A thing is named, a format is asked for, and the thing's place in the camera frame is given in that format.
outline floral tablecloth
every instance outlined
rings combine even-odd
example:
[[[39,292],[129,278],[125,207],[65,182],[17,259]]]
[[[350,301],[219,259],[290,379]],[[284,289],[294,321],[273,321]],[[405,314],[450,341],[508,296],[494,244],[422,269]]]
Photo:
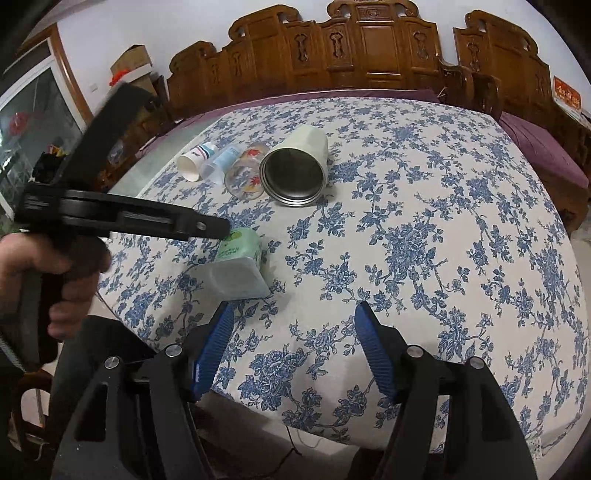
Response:
[[[235,302],[213,389],[286,425],[384,447],[397,407],[381,395],[355,336],[356,302],[408,343],[463,362],[481,356],[528,440],[543,452],[580,417],[587,317],[576,260],[530,165],[488,116],[396,99],[316,99],[229,113],[204,138],[282,141],[300,124],[329,137],[329,186],[315,206],[239,202],[169,164],[144,197],[252,227],[270,294]],[[114,235],[100,292],[161,349],[216,303],[199,265],[217,241]],[[442,398],[433,448],[441,448]]]

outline purple cushion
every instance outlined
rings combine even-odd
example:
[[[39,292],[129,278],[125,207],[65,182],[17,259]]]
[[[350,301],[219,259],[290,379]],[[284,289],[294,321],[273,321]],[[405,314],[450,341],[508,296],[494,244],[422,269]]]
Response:
[[[533,167],[541,167],[584,189],[589,179],[546,129],[503,112],[499,124]]]

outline paper cup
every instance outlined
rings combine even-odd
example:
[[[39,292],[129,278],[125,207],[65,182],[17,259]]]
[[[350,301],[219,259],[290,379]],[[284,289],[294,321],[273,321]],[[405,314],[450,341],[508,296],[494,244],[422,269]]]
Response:
[[[188,181],[198,181],[199,168],[216,150],[217,147],[211,142],[193,147],[177,158],[178,172]]]

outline wooden headboard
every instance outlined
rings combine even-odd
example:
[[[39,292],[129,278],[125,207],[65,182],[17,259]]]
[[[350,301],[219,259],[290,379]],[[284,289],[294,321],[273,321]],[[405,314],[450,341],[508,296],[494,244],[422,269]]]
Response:
[[[176,54],[168,80],[177,116],[286,93],[341,88],[421,89],[468,107],[468,69],[441,60],[437,25],[410,0],[335,0],[330,19],[302,21],[286,5],[236,20],[217,51],[198,41]]]
[[[505,111],[551,129],[550,69],[523,28],[482,10],[466,15],[467,28],[454,28],[458,61],[474,72],[501,80]]]

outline metal screw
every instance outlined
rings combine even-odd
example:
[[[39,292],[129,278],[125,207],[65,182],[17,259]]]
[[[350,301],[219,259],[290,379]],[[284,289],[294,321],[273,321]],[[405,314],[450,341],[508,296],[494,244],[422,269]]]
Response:
[[[172,356],[179,356],[182,351],[183,351],[183,347],[181,347],[177,343],[174,343],[174,344],[168,345],[166,347],[165,353],[166,353],[166,356],[172,357]]]
[[[419,346],[411,345],[407,348],[407,354],[413,358],[421,358],[423,356],[423,349]]]
[[[111,370],[119,365],[119,358],[116,356],[110,356],[107,360],[105,360],[105,368]]]
[[[477,370],[480,370],[481,368],[484,368],[484,361],[478,356],[473,356],[470,358],[470,365]]]

